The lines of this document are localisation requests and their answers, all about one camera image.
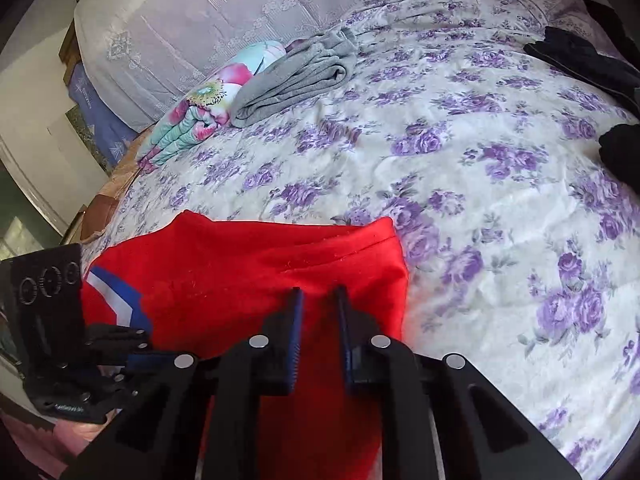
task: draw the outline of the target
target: red fabric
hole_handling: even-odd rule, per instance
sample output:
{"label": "red fabric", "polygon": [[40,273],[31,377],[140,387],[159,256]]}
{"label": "red fabric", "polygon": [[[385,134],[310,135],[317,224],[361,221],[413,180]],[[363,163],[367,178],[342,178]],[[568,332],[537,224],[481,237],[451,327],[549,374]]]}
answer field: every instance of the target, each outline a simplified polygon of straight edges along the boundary
{"label": "red fabric", "polygon": [[[407,270],[392,221],[366,227],[212,222],[184,212],[164,229],[110,248],[95,262],[142,294],[156,349],[218,355],[260,331],[267,314],[305,293],[298,382],[263,398],[258,464],[264,480],[365,480],[380,446],[379,407],[346,395],[337,307],[345,284],[355,308],[400,337]],[[82,288],[87,323],[113,322]]]}

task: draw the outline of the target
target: lavender fabric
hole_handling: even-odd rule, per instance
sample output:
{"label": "lavender fabric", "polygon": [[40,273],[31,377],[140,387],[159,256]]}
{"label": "lavender fabric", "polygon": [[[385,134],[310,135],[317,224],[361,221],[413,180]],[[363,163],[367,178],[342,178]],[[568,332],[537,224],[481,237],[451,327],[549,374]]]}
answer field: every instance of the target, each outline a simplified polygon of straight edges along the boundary
{"label": "lavender fabric", "polygon": [[345,85],[356,65],[358,43],[346,27],[295,46],[236,95],[229,115],[238,128],[251,126],[300,101]]}
{"label": "lavender fabric", "polygon": [[597,139],[638,120],[523,47],[551,25],[618,53],[579,0],[373,0],[344,25],[347,84],[140,177],[85,264],[184,209],[388,216],[411,273],[404,340],[464,354],[598,480],[640,418],[640,202]]}

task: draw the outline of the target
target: white wall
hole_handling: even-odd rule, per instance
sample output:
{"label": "white wall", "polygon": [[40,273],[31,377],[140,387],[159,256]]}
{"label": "white wall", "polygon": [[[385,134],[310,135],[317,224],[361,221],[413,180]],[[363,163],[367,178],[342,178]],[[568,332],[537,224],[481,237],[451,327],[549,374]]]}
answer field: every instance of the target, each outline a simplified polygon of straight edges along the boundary
{"label": "white wall", "polygon": [[59,232],[107,180],[81,141],[60,126],[75,105],[58,58],[74,6],[74,0],[35,0],[0,54],[0,156]]}

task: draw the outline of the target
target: floral bedsheet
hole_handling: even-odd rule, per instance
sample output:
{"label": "floral bedsheet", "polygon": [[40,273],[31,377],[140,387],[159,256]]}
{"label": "floral bedsheet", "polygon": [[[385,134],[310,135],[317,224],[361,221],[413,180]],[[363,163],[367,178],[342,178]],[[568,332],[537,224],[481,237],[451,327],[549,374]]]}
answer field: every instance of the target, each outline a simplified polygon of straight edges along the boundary
{"label": "floral bedsheet", "polygon": [[596,140],[637,121],[522,47],[553,25],[618,54],[577,0],[373,0],[345,24],[361,44],[347,86],[142,176],[85,266],[185,209],[390,216],[411,270],[405,341],[466,355],[599,478],[640,419],[640,203]]}

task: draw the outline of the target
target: silver screw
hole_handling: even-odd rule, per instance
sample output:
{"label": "silver screw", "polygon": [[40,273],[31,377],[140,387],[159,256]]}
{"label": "silver screw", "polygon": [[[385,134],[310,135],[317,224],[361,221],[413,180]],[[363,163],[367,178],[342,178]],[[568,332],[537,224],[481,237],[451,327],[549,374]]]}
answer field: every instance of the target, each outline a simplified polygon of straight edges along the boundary
{"label": "silver screw", "polygon": [[391,339],[386,335],[378,334],[371,338],[371,344],[376,348],[387,348],[391,345]]}
{"label": "silver screw", "polygon": [[193,356],[189,354],[180,354],[174,359],[174,365],[176,368],[189,368],[193,362]]}
{"label": "silver screw", "polygon": [[460,370],[460,368],[463,368],[466,364],[465,358],[460,354],[448,355],[445,362],[449,368],[453,368],[455,370]]}
{"label": "silver screw", "polygon": [[268,344],[269,338],[262,334],[254,335],[251,339],[249,339],[249,346],[251,346],[252,348],[264,348]]}

